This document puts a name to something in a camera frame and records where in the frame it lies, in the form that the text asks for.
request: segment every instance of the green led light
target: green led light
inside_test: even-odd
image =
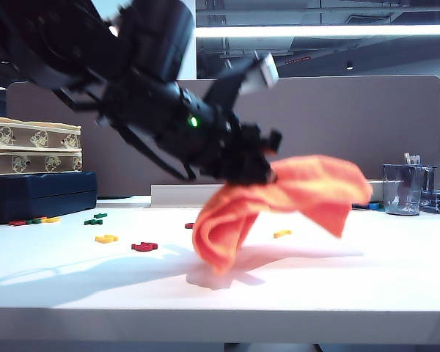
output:
[[[188,117],[188,124],[192,127],[199,127],[199,120],[194,116]]]

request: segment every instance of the gray cubicle partition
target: gray cubicle partition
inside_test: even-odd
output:
[[[180,82],[200,96],[209,84]],[[405,152],[440,166],[440,80],[434,76],[281,78],[271,90],[241,96],[235,110],[242,121],[283,133],[275,158],[332,155],[357,163],[370,179],[381,178],[382,164],[402,163]],[[97,173],[100,195],[150,194],[150,184],[179,183],[112,129],[97,126],[94,114],[75,114],[33,84],[8,89],[8,116],[82,126],[84,168]]]

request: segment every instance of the stacked boxes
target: stacked boxes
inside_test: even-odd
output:
[[[0,117],[0,175],[80,172],[80,127]]]

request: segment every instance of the white table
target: white table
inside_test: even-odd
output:
[[[440,216],[353,210],[342,240],[259,217],[225,276],[194,253],[198,209],[97,208],[0,225],[0,340],[440,344]],[[108,213],[100,226],[84,226]],[[273,232],[292,235],[273,239]],[[101,244],[96,235],[118,235]],[[136,252],[132,243],[156,242]]]

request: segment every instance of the dark blue case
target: dark blue case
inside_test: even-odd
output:
[[[96,207],[94,172],[0,176],[0,224]]]

